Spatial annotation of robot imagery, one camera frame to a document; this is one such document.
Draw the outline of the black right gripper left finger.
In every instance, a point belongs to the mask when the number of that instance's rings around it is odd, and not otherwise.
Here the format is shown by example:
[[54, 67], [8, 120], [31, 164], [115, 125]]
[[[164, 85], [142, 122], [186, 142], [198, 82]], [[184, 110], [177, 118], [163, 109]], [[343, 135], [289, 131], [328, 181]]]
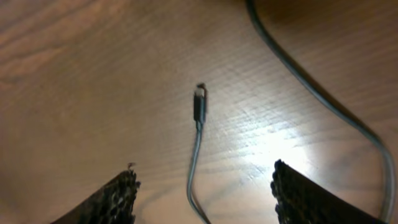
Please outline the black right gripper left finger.
[[134, 202], [141, 183], [132, 167], [104, 184], [52, 224], [134, 224]]

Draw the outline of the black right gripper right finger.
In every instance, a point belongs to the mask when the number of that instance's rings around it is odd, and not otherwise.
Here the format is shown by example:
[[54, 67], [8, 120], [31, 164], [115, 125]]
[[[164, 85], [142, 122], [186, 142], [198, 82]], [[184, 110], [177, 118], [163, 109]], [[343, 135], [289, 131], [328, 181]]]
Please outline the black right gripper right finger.
[[274, 164], [271, 190], [280, 224], [385, 224], [333, 195], [286, 163]]

